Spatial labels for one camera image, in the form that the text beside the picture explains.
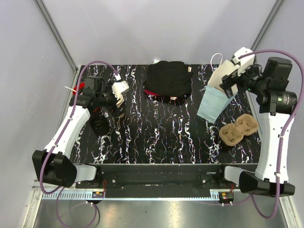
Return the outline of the blue white paper bag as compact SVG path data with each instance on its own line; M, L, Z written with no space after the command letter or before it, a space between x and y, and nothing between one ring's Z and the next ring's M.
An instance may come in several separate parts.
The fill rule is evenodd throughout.
M231 61L223 61L222 59L220 60L219 67L212 68L212 75L207 83L197 116L207 120L210 123L215 123L217 118L238 92L237 87L233 86L233 95L231 98L228 98L224 90L220 87L222 77L230 75L237 69L237 66Z

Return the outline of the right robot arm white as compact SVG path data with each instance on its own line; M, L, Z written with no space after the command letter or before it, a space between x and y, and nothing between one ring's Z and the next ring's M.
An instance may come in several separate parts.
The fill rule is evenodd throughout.
M269 197L294 195L295 186L289 183L286 165L292 124L284 127L297 105L297 95L286 90L291 69L290 60L269 57L264 70L252 64L239 76L233 72L222 78L220 86L228 97L232 96L231 87L234 85L242 92L248 90L257 95L263 134L256 171L227 166L215 177L220 188L227 188L234 182L242 193Z

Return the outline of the stack of paper cups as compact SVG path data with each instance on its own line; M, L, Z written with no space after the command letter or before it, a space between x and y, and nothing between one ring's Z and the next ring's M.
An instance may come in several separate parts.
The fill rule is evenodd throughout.
M124 100L124 95L120 94L115 106L114 117L115 118L123 117L125 115L125 107L126 107L126 103Z

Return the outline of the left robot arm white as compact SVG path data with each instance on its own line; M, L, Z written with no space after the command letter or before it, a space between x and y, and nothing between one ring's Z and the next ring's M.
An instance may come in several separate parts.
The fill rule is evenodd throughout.
M95 134L107 134L107 119L97 110L105 108L112 117L119 118L125 112L124 94L129 86L124 80L104 81L101 77L88 76L75 88L67 114L52 140L43 150L36 150L32 161L37 178L44 183L60 187L71 187L75 182L86 181L98 188L103 181L93 165L74 164L70 160L73 145L86 123Z

